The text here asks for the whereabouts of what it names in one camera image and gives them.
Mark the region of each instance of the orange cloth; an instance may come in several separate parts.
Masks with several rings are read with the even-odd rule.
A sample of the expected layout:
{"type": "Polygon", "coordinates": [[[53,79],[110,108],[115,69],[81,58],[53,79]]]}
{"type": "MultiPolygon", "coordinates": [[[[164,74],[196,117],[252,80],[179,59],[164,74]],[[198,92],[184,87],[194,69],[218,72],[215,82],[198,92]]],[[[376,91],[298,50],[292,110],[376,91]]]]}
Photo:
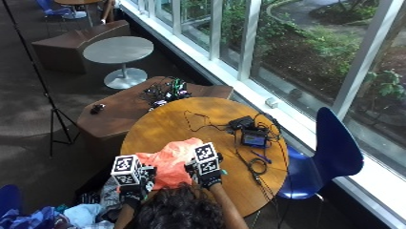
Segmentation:
{"type": "Polygon", "coordinates": [[[168,142],[159,152],[154,154],[136,153],[140,163],[155,166],[155,177],[152,190],[160,189],[163,186],[175,188],[180,182],[191,184],[191,178],[184,171],[184,162],[192,158],[192,150],[200,146],[203,142],[191,137],[183,141],[168,142]]]}

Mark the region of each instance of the glass window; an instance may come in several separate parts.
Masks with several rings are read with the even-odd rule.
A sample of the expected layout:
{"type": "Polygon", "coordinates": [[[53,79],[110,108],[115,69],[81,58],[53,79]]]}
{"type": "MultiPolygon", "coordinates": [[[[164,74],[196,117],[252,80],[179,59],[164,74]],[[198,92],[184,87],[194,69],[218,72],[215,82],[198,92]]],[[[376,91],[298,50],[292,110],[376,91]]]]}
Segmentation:
{"type": "Polygon", "coordinates": [[[171,13],[172,13],[171,0],[155,0],[154,15],[170,27],[174,24],[171,13]]]}
{"type": "Polygon", "coordinates": [[[266,2],[250,77],[314,116],[332,105],[377,1],[266,2]]]}
{"type": "Polygon", "coordinates": [[[204,50],[208,48],[210,0],[180,0],[180,33],[204,50]]]}
{"type": "Polygon", "coordinates": [[[404,14],[392,22],[344,122],[365,152],[406,177],[404,14]]]}
{"type": "Polygon", "coordinates": [[[238,69],[238,59],[240,53],[243,20],[244,20],[244,0],[223,1],[223,15],[220,22],[220,43],[219,59],[231,67],[238,69]]]}

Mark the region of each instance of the gray carpet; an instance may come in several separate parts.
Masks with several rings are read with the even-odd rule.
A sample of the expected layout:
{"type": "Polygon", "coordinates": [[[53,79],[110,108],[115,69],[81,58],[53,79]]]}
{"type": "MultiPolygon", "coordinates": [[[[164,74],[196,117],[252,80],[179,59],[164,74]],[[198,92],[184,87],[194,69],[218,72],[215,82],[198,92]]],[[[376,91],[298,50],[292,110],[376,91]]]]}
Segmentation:
{"type": "MultiPolygon", "coordinates": [[[[41,9],[34,0],[7,1],[18,29],[26,44],[46,38],[41,9]]],[[[93,20],[97,24],[94,7],[93,20]]],[[[81,28],[87,25],[79,20],[81,28]]],[[[67,22],[70,30],[77,25],[67,22]]],[[[49,23],[50,35],[62,34],[58,22],[49,23]]],[[[78,136],[74,144],[54,144],[53,158],[49,159],[50,105],[42,95],[43,89],[33,65],[17,37],[13,23],[0,7],[0,186],[15,184],[22,192],[23,212],[33,213],[42,206],[70,205],[73,191],[102,168],[103,163],[86,153],[78,136]]],[[[45,71],[39,75],[51,95],[55,107],[71,120],[75,120],[82,108],[117,90],[103,86],[102,78],[119,66],[91,64],[87,74],[70,74],[45,71]]],[[[144,59],[128,64],[128,67],[143,69],[148,76],[166,75],[192,79],[180,72],[159,50],[154,50],[144,59]]],[[[69,125],[69,134],[74,136],[75,128],[69,125]]],[[[58,121],[54,122],[55,139],[65,141],[58,121]]],[[[283,213],[287,200],[278,199],[279,212],[283,213]]],[[[314,228],[318,200],[291,201],[282,228],[314,228]]],[[[268,204],[260,212],[255,228],[276,228],[275,206],[268,204]]],[[[348,220],[328,202],[318,228],[353,228],[348,220]]]]}

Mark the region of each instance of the bench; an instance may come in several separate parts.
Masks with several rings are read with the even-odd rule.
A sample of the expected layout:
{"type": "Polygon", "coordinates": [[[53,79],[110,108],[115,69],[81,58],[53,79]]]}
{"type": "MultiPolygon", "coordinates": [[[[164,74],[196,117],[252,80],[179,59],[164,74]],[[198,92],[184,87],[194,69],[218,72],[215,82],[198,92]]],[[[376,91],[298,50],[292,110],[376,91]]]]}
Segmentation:
{"type": "MultiPolygon", "coordinates": [[[[148,103],[139,97],[139,94],[152,83],[170,81],[170,78],[155,76],[85,107],[77,119],[77,127],[85,140],[87,152],[94,158],[107,161],[119,154],[122,141],[130,127],[148,112],[148,103]],[[105,105],[103,110],[98,114],[90,114],[93,105],[99,103],[105,105]]],[[[200,86],[187,83],[186,87],[187,93],[191,93],[192,97],[228,98],[232,91],[230,86],[223,85],[200,86]]]]}
{"type": "Polygon", "coordinates": [[[127,22],[121,20],[82,31],[69,31],[59,36],[31,42],[31,46],[46,70],[86,73],[87,60],[82,56],[85,48],[98,40],[128,34],[127,22]]]}

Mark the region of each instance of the blue chair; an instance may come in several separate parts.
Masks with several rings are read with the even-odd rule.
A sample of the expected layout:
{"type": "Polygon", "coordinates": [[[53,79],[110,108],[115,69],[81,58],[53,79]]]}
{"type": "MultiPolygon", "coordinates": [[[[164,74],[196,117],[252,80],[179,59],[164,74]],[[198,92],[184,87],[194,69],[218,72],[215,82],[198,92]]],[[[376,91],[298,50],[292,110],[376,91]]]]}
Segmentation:
{"type": "Polygon", "coordinates": [[[65,28],[66,28],[67,26],[66,26],[63,15],[71,14],[71,10],[69,8],[59,8],[57,10],[50,9],[50,6],[51,6],[50,0],[37,0],[37,3],[45,14],[45,25],[46,25],[46,32],[47,32],[47,37],[49,37],[47,18],[58,17],[63,21],[65,28]]]}
{"type": "Polygon", "coordinates": [[[21,194],[18,188],[7,184],[0,188],[0,218],[11,209],[21,213],[21,194]]]}
{"type": "Polygon", "coordinates": [[[278,196],[303,199],[316,195],[335,177],[352,176],[363,168],[363,155],[352,135],[328,108],[320,108],[315,118],[316,146],[308,157],[287,146],[288,177],[283,181],[278,196]]]}

